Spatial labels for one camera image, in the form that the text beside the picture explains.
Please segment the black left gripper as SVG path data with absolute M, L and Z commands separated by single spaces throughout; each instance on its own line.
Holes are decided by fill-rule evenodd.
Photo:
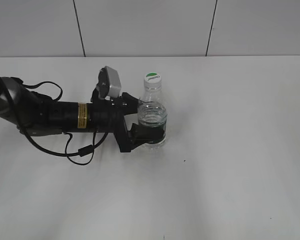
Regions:
M 165 139 L 163 125 L 145 126 L 133 123 L 128 131 L 125 116 L 137 114 L 142 101 L 123 92 L 117 98 L 99 99 L 99 93 L 93 90 L 91 96 L 91 123 L 100 133 L 112 133 L 122 153 L 144 144 L 158 144 Z

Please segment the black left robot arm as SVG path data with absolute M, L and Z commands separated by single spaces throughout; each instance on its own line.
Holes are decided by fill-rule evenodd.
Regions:
M 89 103 L 61 101 L 35 91 L 17 77 L 0 77 L 0 118 L 14 124 L 32 143 L 34 137 L 65 133 L 111 133 L 119 150 L 129 153 L 143 145 L 161 141 L 161 126 L 132 124 L 125 117 L 137 113 L 139 100 L 121 92 L 118 72 L 103 67 Z

